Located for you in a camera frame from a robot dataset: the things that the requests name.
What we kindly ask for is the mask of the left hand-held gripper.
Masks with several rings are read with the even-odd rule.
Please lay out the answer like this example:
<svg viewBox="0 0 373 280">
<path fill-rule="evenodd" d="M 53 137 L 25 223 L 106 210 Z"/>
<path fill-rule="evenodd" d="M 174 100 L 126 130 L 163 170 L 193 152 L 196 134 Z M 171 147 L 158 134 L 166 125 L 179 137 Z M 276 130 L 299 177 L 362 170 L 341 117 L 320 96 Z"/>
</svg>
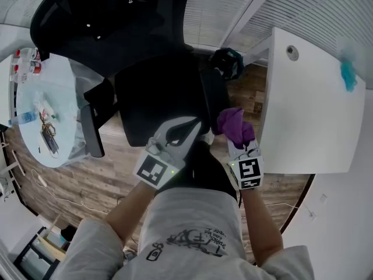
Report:
<svg viewBox="0 0 373 280">
<path fill-rule="evenodd" d="M 196 117 L 184 116 L 162 123 L 142 150 L 133 170 L 133 175 L 149 186 L 159 190 L 185 166 L 184 158 L 195 141 L 202 123 Z M 178 129 L 184 134 L 169 135 Z"/>
</svg>

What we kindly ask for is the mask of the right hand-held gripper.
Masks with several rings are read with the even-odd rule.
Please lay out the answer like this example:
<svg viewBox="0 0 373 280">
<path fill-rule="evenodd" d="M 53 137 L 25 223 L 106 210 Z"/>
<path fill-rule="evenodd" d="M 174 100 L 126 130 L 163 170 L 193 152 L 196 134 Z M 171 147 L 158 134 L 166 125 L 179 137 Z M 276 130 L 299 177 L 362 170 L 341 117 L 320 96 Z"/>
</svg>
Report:
<svg viewBox="0 0 373 280">
<path fill-rule="evenodd" d="M 263 157 L 256 139 L 250 141 L 249 151 L 245 145 L 237 148 L 233 141 L 227 139 L 230 161 L 228 166 L 236 180 L 239 190 L 260 187 L 263 182 Z"/>
</svg>

